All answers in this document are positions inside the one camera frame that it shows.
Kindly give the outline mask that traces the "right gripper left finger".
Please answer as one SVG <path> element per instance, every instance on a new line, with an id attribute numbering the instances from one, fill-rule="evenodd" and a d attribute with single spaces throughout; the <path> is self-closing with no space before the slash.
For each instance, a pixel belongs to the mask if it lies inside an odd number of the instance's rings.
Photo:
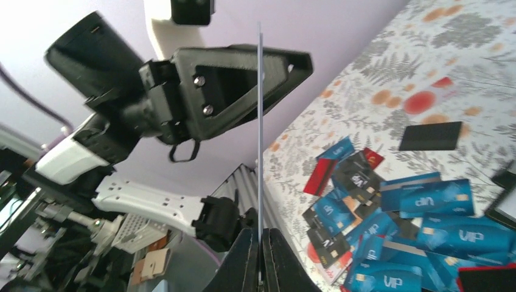
<path id="1" fill-rule="evenodd" d="M 242 229 L 204 292 L 252 292 L 258 290 L 257 229 Z"/>

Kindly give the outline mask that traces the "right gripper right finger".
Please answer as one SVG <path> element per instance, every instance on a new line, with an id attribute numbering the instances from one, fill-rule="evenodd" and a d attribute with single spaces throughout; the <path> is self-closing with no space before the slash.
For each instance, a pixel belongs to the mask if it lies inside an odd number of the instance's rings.
<path id="1" fill-rule="evenodd" d="M 310 292 L 320 290 L 306 273 L 279 229 L 263 230 L 262 249 L 264 291 Z"/>

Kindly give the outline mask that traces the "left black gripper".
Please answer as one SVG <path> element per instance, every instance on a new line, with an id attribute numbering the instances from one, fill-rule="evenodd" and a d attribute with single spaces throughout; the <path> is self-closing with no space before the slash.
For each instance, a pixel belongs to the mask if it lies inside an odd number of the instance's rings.
<path id="1" fill-rule="evenodd" d="M 45 59 L 80 92 L 86 106 L 140 137 L 166 145 L 205 141 L 257 118 L 257 46 L 184 47 L 171 62 L 179 78 L 182 119 L 175 138 L 157 121 L 139 70 L 144 61 L 98 12 L 56 39 Z M 263 49 L 263 113 L 268 113 L 313 73 L 311 55 Z"/>

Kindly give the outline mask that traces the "black leather card holder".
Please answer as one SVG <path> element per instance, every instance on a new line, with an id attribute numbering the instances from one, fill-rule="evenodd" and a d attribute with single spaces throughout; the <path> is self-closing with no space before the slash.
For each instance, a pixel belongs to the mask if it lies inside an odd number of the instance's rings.
<path id="1" fill-rule="evenodd" d="M 484 211 L 484 215 L 494 222 L 515 230 L 515 160 L 496 171 L 491 180 L 501 187 L 502 191 Z"/>

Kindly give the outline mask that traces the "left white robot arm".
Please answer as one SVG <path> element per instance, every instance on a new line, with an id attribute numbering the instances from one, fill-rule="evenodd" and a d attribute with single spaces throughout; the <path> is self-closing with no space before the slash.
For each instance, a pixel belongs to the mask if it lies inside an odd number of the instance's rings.
<path id="1" fill-rule="evenodd" d="M 26 179 L 67 206 L 140 215 L 227 254 L 206 291 L 317 291 L 277 228 L 227 197 L 194 198 L 126 180 L 116 164 L 146 137 L 172 151 L 261 118 L 313 73 L 311 55 L 262 45 L 181 47 L 143 61 L 97 13 L 48 48 L 47 63 L 93 114 L 44 154 Z"/>

